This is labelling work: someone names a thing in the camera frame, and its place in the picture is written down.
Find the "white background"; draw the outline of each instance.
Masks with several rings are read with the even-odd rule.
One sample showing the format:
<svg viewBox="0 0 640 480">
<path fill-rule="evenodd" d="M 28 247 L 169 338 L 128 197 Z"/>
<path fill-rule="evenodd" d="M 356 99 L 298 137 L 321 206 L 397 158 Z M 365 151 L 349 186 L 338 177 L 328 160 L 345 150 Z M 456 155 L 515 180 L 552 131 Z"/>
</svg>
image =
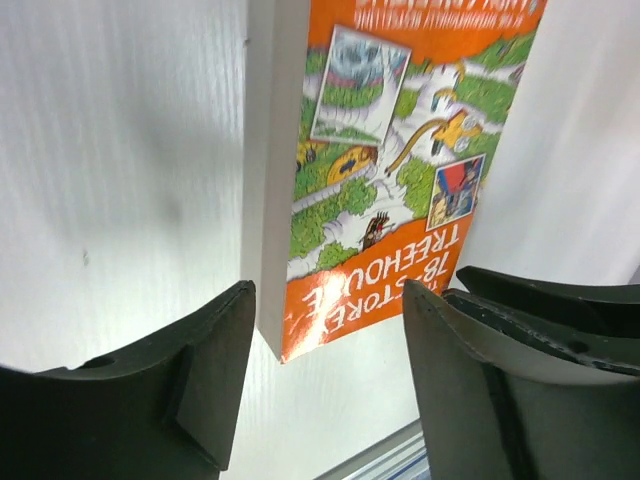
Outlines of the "white background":
<svg viewBox="0 0 640 480">
<path fill-rule="evenodd" d="M 243 180 L 277 185 L 261 142 L 297 136 L 264 110 L 286 107 L 269 88 L 303 64 L 264 40 L 303 51 L 299 8 L 296 24 L 252 10 L 248 58 L 262 70 L 248 66 L 245 112 L 243 1 L 2 3 L 1 363 L 77 366 L 240 277 L 246 219 L 266 231 L 261 211 L 241 221 Z M 549 2 L 462 263 L 593 284 L 636 271 L 638 18 L 634 0 Z M 245 115 L 269 138 L 245 139 Z M 290 204 L 291 182 L 269 200 Z M 267 223 L 286 224 L 274 211 Z M 274 229 L 262 257 L 287 241 Z M 256 280 L 281 292 L 281 268 Z M 256 335 L 223 479 L 310 479 L 415 420 L 403 336 L 396 318 L 279 366 Z"/>
</svg>

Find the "orange book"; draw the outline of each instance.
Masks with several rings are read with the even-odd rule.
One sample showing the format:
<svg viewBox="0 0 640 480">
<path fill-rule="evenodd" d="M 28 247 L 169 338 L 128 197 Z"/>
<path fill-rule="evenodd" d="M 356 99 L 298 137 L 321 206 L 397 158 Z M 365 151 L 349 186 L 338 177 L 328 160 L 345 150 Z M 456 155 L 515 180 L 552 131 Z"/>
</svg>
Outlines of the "orange book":
<svg viewBox="0 0 640 480">
<path fill-rule="evenodd" d="M 311 0 L 283 362 L 447 287 L 545 4 Z"/>
</svg>

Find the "cover illustration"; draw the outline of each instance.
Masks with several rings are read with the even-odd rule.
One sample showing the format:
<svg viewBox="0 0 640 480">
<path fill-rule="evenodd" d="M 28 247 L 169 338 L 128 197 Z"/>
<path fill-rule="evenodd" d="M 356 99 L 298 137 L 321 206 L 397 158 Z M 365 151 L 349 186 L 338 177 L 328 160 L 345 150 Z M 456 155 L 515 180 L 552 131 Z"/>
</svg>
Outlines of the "cover illustration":
<svg viewBox="0 0 640 480">
<path fill-rule="evenodd" d="M 446 288 L 545 4 L 311 0 L 283 362 Z"/>
</svg>

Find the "book cover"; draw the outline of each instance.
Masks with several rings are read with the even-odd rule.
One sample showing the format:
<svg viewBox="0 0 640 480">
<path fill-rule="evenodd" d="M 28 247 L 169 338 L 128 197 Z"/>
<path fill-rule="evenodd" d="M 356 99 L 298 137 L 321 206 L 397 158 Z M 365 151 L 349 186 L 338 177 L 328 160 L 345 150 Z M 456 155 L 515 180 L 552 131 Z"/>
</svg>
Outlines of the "book cover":
<svg viewBox="0 0 640 480">
<path fill-rule="evenodd" d="M 447 287 L 545 4 L 311 0 L 283 362 Z"/>
</svg>

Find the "green foliage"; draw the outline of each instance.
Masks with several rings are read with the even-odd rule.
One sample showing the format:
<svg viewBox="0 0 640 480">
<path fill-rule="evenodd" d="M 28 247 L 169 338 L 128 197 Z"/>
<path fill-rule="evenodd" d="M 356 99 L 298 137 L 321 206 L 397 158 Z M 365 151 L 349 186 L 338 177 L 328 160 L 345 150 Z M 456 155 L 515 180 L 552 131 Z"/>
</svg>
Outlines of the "green foliage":
<svg viewBox="0 0 640 480">
<path fill-rule="evenodd" d="M 365 133 L 362 130 L 358 130 L 355 127 L 342 128 L 339 131 L 336 131 L 335 127 L 325 126 L 325 124 L 320 121 L 316 123 L 315 135 L 319 137 L 324 137 L 324 138 L 340 137 L 340 138 L 350 138 L 354 140 L 366 140 L 367 142 L 380 141 L 378 137 L 369 135 L 368 133 Z"/>
<path fill-rule="evenodd" d="M 371 105 L 382 94 L 382 84 L 371 87 L 339 87 L 325 84 L 322 104 L 342 108 L 360 108 Z"/>
<path fill-rule="evenodd" d="M 409 65 L 407 65 L 407 73 L 405 74 L 405 78 L 411 77 L 413 75 L 422 75 L 427 70 L 427 67 L 430 63 L 431 62 L 426 59 L 422 63 L 409 63 Z"/>
<path fill-rule="evenodd" d="M 508 65 L 518 65 L 529 56 L 535 30 L 526 35 L 517 35 L 509 40 L 499 39 L 482 53 L 471 58 L 474 63 L 483 64 L 488 70 L 496 70 Z"/>
<path fill-rule="evenodd" d="M 316 154 L 316 160 L 305 163 L 302 169 L 296 173 L 296 183 L 293 192 L 293 200 L 300 200 L 307 195 L 317 192 L 327 186 L 327 176 L 333 162 L 351 145 L 343 143 L 329 143 Z"/>
<path fill-rule="evenodd" d="M 393 111 L 394 116 L 404 119 L 411 115 L 413 110 L 416 108 L 419 95 L 420 92 L 416 90 L 400 90 L 400 95 L 398 95 L 398 101 L 396 102 L 396 108 Z"/>
<path fill-rule="evenodd" d="M 377 196 L 375 187 L 366 184 L 364 177 L 348 180 L 340 192 L 293 215 L 289 258 L 305 257 L 325 241 L 324 225 L 338 218 L 341 212 L 362 215 L 373 205 Z"/>
<path fill-rule="evenodd" d="M 314 75 L 324 72 L 324 66 L 327 63 L 327 52 L 320 50 L 311 50 L 307 52 L 307 65 L 304 69 L 306 75 Z"/>
<path fill-rule="evenodd" d="M 516 93 L 515 87 L 482 77 L 467 75 L 456 88 L 458 101 L 473 105 L 487 115 L 487 120 L 504 123 L 507 109 Z"/>
<path fill-rule="evenodd" d="M 435 167 L 413 156 L 398 172 L 398 184 L 407 187 L 404 204 L 413 210 L 413 218 L 427 216 L 435 176 Z"/>
<path fill-rule="evenodd" d="M 473 157 L 474 155 L 480 155 L 482 153 L 486 154 L 484 164 L 482 165 L 481 175 L 481 179 L 484 180 L 487 173 L 489 173 L 489 168 L 491 168 L 491 162 L 493 162 L 493 156 L 496 153 L 496 148 L 498 148 L 499 140 L 499 133 L 481 133 L 480 135 L 471 138 L 469 146 L 466 150 L 458 154 L 458 158 L 462 160 L 464 158 Z"/>
<path fill-rule="evenodd" d="M 358 253 L 357 248 L 345 249 L 339 242 L 331 242 L 320 252 L 316 271 L 329 270 L 336 265 L 344 263 Z"/>
<path fill-rule="evenodd" d="M 315 108 L 316 102 L 305 96 L 302 97 L 302 105 L 300 107 L 300 125 L 298 127 L 299 142 L 306 142 L 309 139 Z"/>
</svg>

